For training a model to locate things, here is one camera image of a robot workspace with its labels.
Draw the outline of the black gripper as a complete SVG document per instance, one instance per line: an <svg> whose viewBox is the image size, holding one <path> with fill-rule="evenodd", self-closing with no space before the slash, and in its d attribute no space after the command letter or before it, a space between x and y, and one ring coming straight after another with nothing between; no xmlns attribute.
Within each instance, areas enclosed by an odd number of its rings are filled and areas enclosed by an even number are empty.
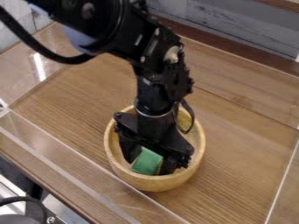
<svg viewBox="0 0 299 224"><path fill-rule="evenodd" d="M159 175L169 175L177 169L187 169L195 152L193 146L183 137L191 129L179 128L179 109L173 108L163 116L116 112L116 133L125 161L131 164L141 152L141 147L163 156Z"/></svg>

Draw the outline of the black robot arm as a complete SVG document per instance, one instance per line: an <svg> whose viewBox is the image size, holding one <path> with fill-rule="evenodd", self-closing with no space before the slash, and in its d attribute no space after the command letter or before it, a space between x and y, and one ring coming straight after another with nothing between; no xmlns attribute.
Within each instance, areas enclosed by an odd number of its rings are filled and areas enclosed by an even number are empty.
<svg viewBox="0 0 299 224"><path fill-rule="evenodd" d="M145 0L24 0L36 11L64 25L69 42L81 52L65 57L33 38L0 6L0 22L44 57L80 64L108 53L128 61L136 77L133 112L116 112L115 132L132 170L168 175L185 168L195 149L183 137L179 108L192 93L193 79L184 62L179 35L148 11Z"/></svg>

